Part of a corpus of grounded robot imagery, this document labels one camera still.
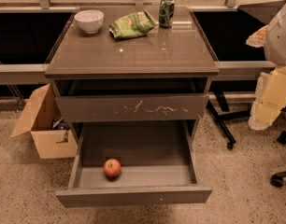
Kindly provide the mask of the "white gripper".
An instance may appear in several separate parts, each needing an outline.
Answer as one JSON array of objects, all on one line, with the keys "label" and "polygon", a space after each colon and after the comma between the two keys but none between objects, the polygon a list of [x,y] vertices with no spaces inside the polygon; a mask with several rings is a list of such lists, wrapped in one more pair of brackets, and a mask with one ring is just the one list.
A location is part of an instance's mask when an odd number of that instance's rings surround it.
[{"label": "white gripper", "polygon": [[[265,58],[276,65],[286,65],[286,4],[269,25],[260,28],[246,40],[248,46],[265,49]],[[273,124],[286,106],[286,66],[269,74],[262,72],[257,80],[249,126],[256,131]]]}]

